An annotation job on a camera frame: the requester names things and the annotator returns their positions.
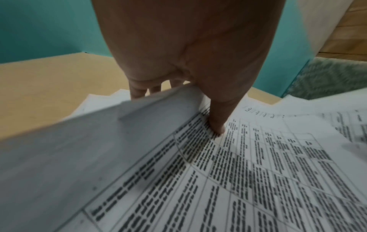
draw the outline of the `finger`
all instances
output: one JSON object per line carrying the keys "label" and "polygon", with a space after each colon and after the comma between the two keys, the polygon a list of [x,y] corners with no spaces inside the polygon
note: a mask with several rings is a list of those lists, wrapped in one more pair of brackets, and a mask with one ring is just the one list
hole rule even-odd
{"label": "finger", "polygon": [[179,86],[183,85],[184,80],[172,79],[172,80],[169,80],[169,83],[171,84],[171,88],[175,88],[175,87],[179,87]]}
{"label": "finger", "polygon": [[241,99],[242,97],[227,102],[218,102],[211,100],[209,124],[214,132],[218,134],[223,134],[226,131],[224,124]]}
{"label": "finger", "polygon": [[152,88],[149,88],[149,94],[152,95],[156,92],[160,92],[161,91],[161,85],[158,86],[154,86]]}
{"label": "finger", "polygon": [[137,98],[144,97],[148,90],[146,88],[137,88],[133,86],[130,82],[129,82],[129,88],[130,88],[131,99],[137,99]]}

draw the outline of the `hand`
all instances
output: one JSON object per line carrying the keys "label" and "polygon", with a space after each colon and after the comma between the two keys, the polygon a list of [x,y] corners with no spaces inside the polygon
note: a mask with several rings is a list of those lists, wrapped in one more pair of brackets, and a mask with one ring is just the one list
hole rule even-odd
{"label": "hand", "polygon": [[224,123],[254,83],[285,0],[93,0],[105,41],[132,99],[194,82]]}

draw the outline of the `patterned rug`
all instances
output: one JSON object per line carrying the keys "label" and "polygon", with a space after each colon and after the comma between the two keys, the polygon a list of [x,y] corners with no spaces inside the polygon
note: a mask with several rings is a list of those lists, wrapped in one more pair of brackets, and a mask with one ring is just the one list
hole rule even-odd
{"label": "patterned rug", "polygon": [[367,87],[367,62],[315,57],[283,94],[315,99]]}

